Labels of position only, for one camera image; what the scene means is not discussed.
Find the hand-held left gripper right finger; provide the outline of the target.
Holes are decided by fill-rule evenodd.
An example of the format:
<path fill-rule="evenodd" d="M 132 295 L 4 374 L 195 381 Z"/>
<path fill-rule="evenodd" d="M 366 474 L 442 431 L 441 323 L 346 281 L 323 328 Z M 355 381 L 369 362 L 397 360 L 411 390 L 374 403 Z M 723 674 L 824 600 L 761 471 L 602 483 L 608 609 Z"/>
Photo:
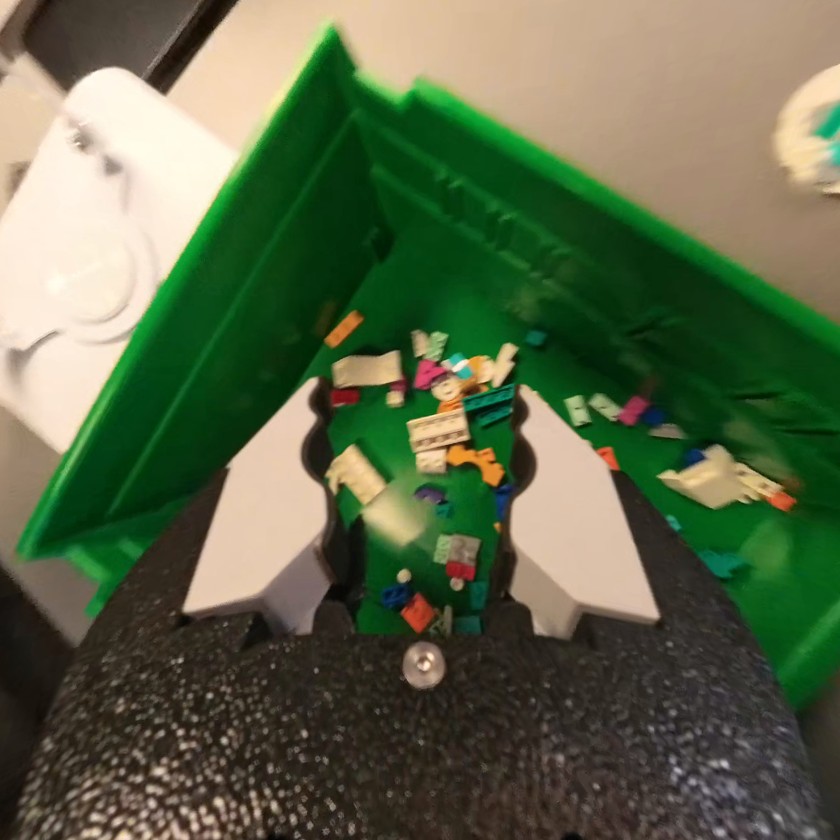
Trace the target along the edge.
<path fill-rule="evenodd" d="M 654 626 L 660 611 L 613 471 L 528 385 L 517 387 L 500 590 L 536 636 L 570 641 L 585 616 Z"/>

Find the white plastic lid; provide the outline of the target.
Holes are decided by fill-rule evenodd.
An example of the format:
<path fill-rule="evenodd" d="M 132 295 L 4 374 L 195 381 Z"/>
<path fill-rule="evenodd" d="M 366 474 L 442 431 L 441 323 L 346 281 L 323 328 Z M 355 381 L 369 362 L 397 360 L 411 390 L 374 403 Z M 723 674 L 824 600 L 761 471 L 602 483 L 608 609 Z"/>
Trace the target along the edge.
<path fill-rule="evenodd" d="M 236 153 L 125 69 L 58 107 L 2 211 L 2 405 L 68 450 Z"/>

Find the green plastic tray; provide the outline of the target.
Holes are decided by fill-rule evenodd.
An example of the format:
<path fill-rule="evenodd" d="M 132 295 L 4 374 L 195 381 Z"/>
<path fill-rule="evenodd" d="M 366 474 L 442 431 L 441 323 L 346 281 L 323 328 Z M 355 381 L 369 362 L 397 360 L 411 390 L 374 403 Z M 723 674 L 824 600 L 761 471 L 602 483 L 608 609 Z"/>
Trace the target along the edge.
<path fill-rule="evenodd" d="M 727 584 L 789 702 L 838 671 L 838 327 L 572 164 L 418 80 L 361 70 L 325 28 L 243 153 L 24 529 L 63 554 L 97 616 L 174 512 L 298 382 L 328 376 L 322 335 L 358 307 L 345 353 L 520 346 L 516 375 L 556 407 L 652 393 L 694 443 L 778 480 L 713 512 L 655 471 L 677 442 L 604 420 L 625 471 Z"/>

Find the pile of lego pieces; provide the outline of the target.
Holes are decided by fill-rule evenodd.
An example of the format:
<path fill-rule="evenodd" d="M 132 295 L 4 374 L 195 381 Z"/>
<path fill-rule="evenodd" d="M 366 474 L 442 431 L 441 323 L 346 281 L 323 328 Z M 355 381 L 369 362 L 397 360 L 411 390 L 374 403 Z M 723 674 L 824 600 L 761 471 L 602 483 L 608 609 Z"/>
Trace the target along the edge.
<path fill-rule="evenodd" d="M 328 472 L 335 494 L 357 499 L 367 549 L 364 593 L 355 622 L 362 634 L 487 633 L 501 604 L 501 574 L 511 564 L 505 535 L 515 490 L 511 473 L 518 385 L 505 384 L 516 347 L 495 362 L 462 356 L 441 363 L 433 340 L 414 331 L 415 388 L 439 400 L 437 413 L 414 416 L 396 439 L 356 409 L 365 432 L 336 453 Z M 522 606 L 532 622 L 528 610 Z"/>

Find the white and teal lego assembly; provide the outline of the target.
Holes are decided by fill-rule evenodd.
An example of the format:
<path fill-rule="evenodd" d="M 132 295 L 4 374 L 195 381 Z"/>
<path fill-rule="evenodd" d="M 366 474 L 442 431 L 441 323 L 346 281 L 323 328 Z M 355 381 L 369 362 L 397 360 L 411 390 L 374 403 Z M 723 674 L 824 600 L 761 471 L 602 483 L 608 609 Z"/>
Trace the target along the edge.
<path fill-rule="evenodd" d="M 793 188 L 839 196 L 839 65 L 797 88 L 780 111 L 774 159 Z"/>

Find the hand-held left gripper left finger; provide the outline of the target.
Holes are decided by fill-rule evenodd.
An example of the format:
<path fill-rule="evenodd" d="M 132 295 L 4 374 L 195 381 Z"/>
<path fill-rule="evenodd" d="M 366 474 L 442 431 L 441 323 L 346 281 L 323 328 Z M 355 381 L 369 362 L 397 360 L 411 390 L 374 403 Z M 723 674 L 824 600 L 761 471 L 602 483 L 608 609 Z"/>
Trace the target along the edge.
<path fill-rule="evenodd" d="M 184 616 L 256 613 L 275 634 L 305 636 L 330 595 L 347 595 L 354 547 L 326 478 L 328 390 L 304 381 L 229 463 Z"/>

